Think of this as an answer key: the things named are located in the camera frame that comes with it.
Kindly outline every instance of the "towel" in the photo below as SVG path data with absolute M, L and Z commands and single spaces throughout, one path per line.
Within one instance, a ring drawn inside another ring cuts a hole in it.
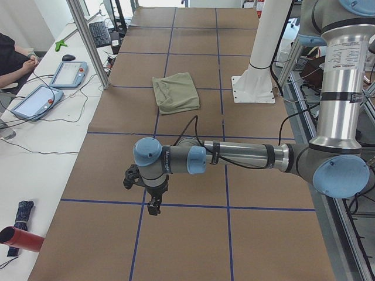
M 165 78 L 152 78 L 156 103 L 161 114 L 198 109 L 199 97 L 188 72 Z

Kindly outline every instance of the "folded umbrella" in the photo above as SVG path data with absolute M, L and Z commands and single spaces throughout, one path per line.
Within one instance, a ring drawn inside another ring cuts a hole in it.
M 14 227 L 27 231 L 26 225 L 30 218 L 31 209 L 34 206 L 33 201 L 21 201 L 18 203 L 18 211 Z M 18 248 L 9 247 L 7 256 L 18 256 Z

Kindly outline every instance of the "fire extinguisher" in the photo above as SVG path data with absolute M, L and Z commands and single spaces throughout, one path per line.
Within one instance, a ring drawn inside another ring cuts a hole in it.
M 257 7 L 256 7 L 256 9 L 257 9 L 258 18 L 260 18 L 261 15 L 262 15 L 264 1 L 265 0 L 258 0 L 257 1 Z

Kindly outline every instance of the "white desk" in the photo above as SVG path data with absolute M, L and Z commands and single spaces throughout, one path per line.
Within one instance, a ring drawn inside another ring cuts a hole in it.
M 67 25 L 59 39 L 64 38 L 75 27 L 74 24 Z M 61 62 L 62 56 L 72 54 L 77 61 L 86 61 L 88 64 L 88 73 L 83 85 L 91 75 L 96 73 L 93 64 L 79 33 L 76 33 L 66 43 L 68 47 L 61 47 L 59 52 L 55 52 L 53 45 L 36 68 L 35 73 L 39 76 L 53 74 Z M 102 62 L 107 59 L 107 54 L 104 51 L 112 53 L 110 46 L 99 48 L 98 53 Z M 28 95 L 40 84 L 42 82 L 38 79 L 25 84 L 18 96 Z M 10 141 L 34 151 L 79 152 L 102 92 L 97 76 L 83 88 L 83 91 L 88 96 L 88 101 L 78 122 L 27 122 L 13 127 L 17 135 Z M 75 90 L 64 90 L 64 97 L 73 92 Z M 74 98 L 68 98 L 56 105 L 44 119 L 77 120 L 85 99 L 85 96 L 78 92 Z M 20 101 L 21 99 L 14 100 L 9 108 L 13 108 Z M 2 119 L 5 122 L 16 120 L 8 111 L 2 115 Z M 18 202 L 22 200 L 34 201 L 35 207 L 30 216 L 28 228 L 30 232 L 45 237 L 76 158 L 77 155 L 29 153 L 0 141 L 0 228 L 3 229 L 14 224 Z M 0 263 L 9 260 L 6 257 L 7 252 L 8 247 L 0 245 Z M 37 256 L 38 253 L 20 250 L 19 258 L 0 270 L 0 280 L 27 280 Z

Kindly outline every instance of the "white wall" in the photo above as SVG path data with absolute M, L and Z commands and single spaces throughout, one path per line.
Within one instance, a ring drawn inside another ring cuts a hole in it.
M 66 0 L 34 0 L 42 14 L 52 36 L 58 39 L 59 34 L 70 21 L 71 14 Z
M 48 50 L 54 41 L 33 0 L 1 0 L 0 32 L 35 50 Z
M 36 51 L 47 51 L 71 19 L 66 0 L 0 2 L 0 32 Z
M 189 0 L 192 8 L 242 8 L 243 0 Z

